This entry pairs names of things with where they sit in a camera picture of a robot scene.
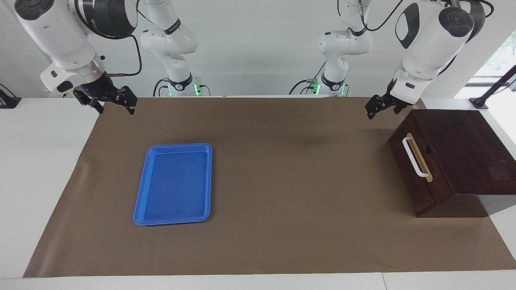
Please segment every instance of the wooden box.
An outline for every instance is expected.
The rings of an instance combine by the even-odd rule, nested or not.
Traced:
[[[516,161],[478,111],[412,110],[389,145],[418,217],[486,217],[516,204]]]

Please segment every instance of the brown mat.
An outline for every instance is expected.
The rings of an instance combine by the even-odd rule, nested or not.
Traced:
[[[386,143],[408,110],[369,121],[366,102],[107,104],[24,276],[515,269],[489,218],[414,217]],[[147,149],[190,142],[214,149],[211,216],[136,226]]]

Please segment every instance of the white robot link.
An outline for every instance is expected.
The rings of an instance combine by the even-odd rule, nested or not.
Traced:
[[[475,37],[486,20],[479,1],[459,4],[416,1],[409,5],[396,23],[396,37],[407,50],[406,56],[383,96],[367,103],[368,117],[394,106],[400,113],[415,104],[426,87],[453,62],[462,47]]]
[[[326,57],[326,67],[318,77],[320,94],[337,95],[344,90],[344,81],[349,64],[344,60],[347,55],[368,53],[373,46],[373,36],[361,19],[367,19],[370,0],[339,0],[339,14],[347,25],[347,30],[333,30],[319,38],[319,51]]]
[[[184,54],[197,50],[197,38],[178,18],[169,0],[145,0],[149,20],[158,28],[141,34],[143,48],[156,56],[167,71],[173,96],[200,95],[200,79],[188,67]]]
[[[23,28],[52,59],[41,80],[53,94],[73,93],[82,105],[99,113],[104,110],[99,101],[134,113],[138,99],[129,87],[116,88],[110,77],[139,72],[107,74],[87,34],[109,39],[132,36],[137,0],[16,0],[14,9]]]

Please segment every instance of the blue tray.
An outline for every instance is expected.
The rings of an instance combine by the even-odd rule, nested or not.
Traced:
[[[134,209],[137,225],[201,222],[212,195],[212,147],[154,146],[147,152]]]

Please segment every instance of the white table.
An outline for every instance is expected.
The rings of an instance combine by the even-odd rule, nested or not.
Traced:
[[[466,100],[428,99],[425,104],[428,108],[471,108]],[[488,112],[483,114],[516,156],[516,145]],[[95,110],[80,106],[75,99],[23,99],[15,110],[0,110],[0,290],[516,288],[516,270],[21,279],[97,116]],[[516,207],[491,218],[516,256]]]

